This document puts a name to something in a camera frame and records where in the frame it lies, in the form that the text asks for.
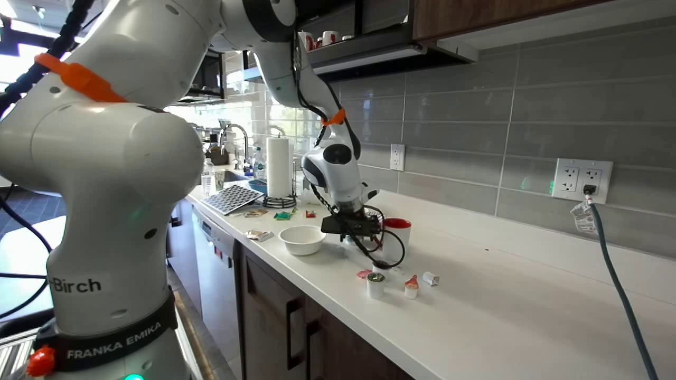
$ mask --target electrical outlet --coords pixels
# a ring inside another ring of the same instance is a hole
[[[610,185],[611,161],[559,158],[552,186],[552,197],[583,201],[584,186],[596,186],[591,196],[595,203],[605,204]]]
[[[392,170],[404,171],[404,144],[392,144],[389,155],[389,168]]]

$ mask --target mug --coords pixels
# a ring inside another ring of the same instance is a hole
[[[406,250],[406,255],[408,252],[408,238],[411,236],[411,222],[406,219],[400,218],[387,218],[383,221],[383,227],[396,234],[404,244],[404,249]],[[399,241],[389,233],[385,233],[383,237],[383,255],[385,259],[393,264],[399,261],[402,258],[402,245]]]
[[[298,32],[298,37],[301,39],[305,50],[311,51],[314,49],[314,36],[308,32]]]
[[[325,30],[322,33],[324,46],[340,41],[340,34],[336,30]]]

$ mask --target paper towel holder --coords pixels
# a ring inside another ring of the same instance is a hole
[[[263,198],[263,207],[267,208],[292,208],[297,205],[296,183],[298,180],[298,172],[296,171],[296,163],[293,161],[293,174],[291,175],[291,194],[288,197],[268,197]]]

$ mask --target white bowl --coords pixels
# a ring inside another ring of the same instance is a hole
[[[287,251],[294,256],[306,256],[317,252],[327,234],[317,226],[289,227],[279,233],[279,239],[287,246]]]

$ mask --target franka emika robot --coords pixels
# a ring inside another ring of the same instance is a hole
[[[75,1],[61,40],[65,31],[72,43],[92,2]],[[59,60],[63,47],[50,49],[8,86],[0,112],[16,106],[0,122],[0,173],[61,194],[68,216],[47,260],[55,318],[34,344],[53,368],[30,376],[191,378],[174,332],[163,237],[176,202],[197,184],[203,155],[195,131],[162,108],[188,91],[209,48],[253,51],[279,103],[322,118],[301,162],[315,194],[322,199],[315,187],[325,187],[335,202],[323,201],[331,216],[322,229],[353,237],[381,268],[403,260],[403,244],[402,259],[388,264],[360,242],[389,231],[365,212],[377,190],[360,179],[359,140],[308,63],[296,14],[294,0],[112,0],[68,59]]]

